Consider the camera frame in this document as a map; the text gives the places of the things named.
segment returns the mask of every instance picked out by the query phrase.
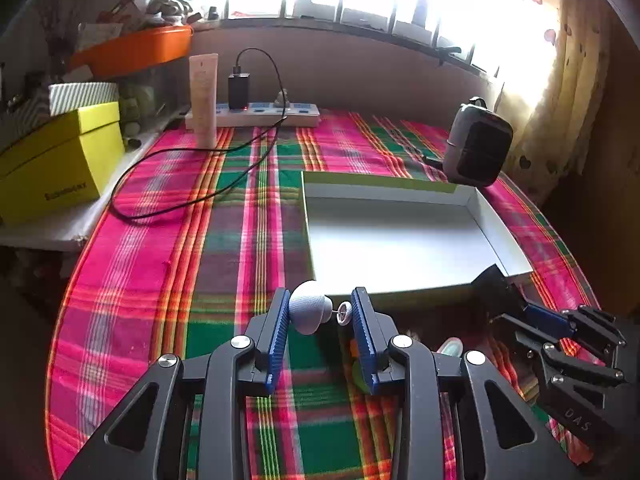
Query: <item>open box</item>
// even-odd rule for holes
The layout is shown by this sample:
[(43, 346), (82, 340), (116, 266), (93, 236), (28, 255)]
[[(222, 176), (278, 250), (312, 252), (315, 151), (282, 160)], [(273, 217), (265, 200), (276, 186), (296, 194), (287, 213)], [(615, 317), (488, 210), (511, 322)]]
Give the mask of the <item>open box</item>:
[(510, 282), (532, 271), (475, 187), (303, 171), (301, 198), (314, 279), (334, 304), (356, 286), (382, 310), (453, 303), (493, 264)]

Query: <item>window sill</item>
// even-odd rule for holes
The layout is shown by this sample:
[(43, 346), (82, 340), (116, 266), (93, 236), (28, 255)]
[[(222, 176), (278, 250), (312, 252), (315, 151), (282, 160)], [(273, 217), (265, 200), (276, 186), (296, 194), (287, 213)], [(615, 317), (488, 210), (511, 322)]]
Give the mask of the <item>window sill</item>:
[(441, 62), (457, 66), (466, 72), (485, 80), (492, 81), (494, 78), (489, 76), (484, 70), (475, 65), (469, 65), (453, 55), (442, 54), (430, 45), (419, 43), (402, 36), (395, 36), (387, 32), (375, 30), (373, 28), (357, 27), (356, 25), (347, 25), (345, 23), (335, 23), (325, 20), (316, 20), (313, 18), (231, 18), (220, 20), (215, 26), (209, 28), (199, 28), (195, 32), (204, 32), (206, 30), (219, 30), (230, 28), (246, 28), (246, 27), (279, 27), (279, 28), (306, 28), (310, 30), (326, 30), (329, 32), (338, 32), (340, 34), (351, 34), (361, 38), (370, 38), (372, 40), (383, 41), (397, 46), (402, 46), (410, 50), (421, 52), (430, 57), (441, 60)]

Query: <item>white table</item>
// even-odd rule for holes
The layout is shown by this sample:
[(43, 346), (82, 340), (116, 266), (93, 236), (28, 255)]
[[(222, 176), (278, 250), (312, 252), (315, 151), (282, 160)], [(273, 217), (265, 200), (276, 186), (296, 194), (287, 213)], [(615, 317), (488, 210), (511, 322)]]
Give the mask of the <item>white table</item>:
[(43, 218), (15, 227), (0, 227), (0, 246), (43, 249), (78, 253), (87, 242), (100, 215), (109, 202), (111, 191), (118, 179), (160, 136), (167, 121), (161, 128), (139, 134), (142, 146), (126, 152), (99, 199), (85, 202)]

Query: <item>yellow box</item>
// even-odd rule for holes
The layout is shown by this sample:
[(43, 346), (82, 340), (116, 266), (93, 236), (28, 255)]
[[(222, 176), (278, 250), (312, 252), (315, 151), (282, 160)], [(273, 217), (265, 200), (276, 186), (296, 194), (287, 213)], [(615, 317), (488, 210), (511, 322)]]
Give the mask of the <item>yellow box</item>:
[(0, 218), (16, 225), (98, 198), (124, 154), (118, 104), (60, 116), (0, 155)]

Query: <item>plaid tablecloth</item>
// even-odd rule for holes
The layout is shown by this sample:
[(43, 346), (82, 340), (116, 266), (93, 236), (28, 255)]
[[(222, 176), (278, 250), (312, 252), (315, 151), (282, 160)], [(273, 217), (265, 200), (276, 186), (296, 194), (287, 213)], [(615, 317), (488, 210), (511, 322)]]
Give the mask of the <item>plaid tablecloth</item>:
[[(223, 146), (253, 134), (219, 130)], [(211, 352), (265, 312), (277, 287), (293, 290), (310, 278), (300, 170), (441, 180), (416, 148), (441, 155), (446, 137), (424, 124), (324, 110), (317, 128), (283, 128), (265, 163), (224, 196), (128, 224), (105, 213), (70, 280), (50, 351), (45, 424), (55, 477), (150, 362), (165, 352), (187, 358)], [(204, 196), (258, 160), (268, 142), (228, 155), (158, 156), (133, 172), (118, 204), (142, 212)], [(194, 144), (193, 135), (177, 130), (152, 149)], [(508, 178), (484, 194), (534, 269), (524, 287), (528, 297), (551, 309), (597, 305), (562, 240)], [(388, 478), (396, 402), (354, 386), (348, 342), (324, 327), (309, 337), (290, 330), (276, 393), (248, 401), (254, 480)], [(563, 345), (569, 354), (583, 352)], [(489, 340), (484, 350), (525, 398), (535, 392), (535, 380), (516, 372), (500, 343)], [(445, 416), (447, 479), (453, 479), (448, 423)], [(580, 462), (581, 444), (554, 421), (548, 426)]]

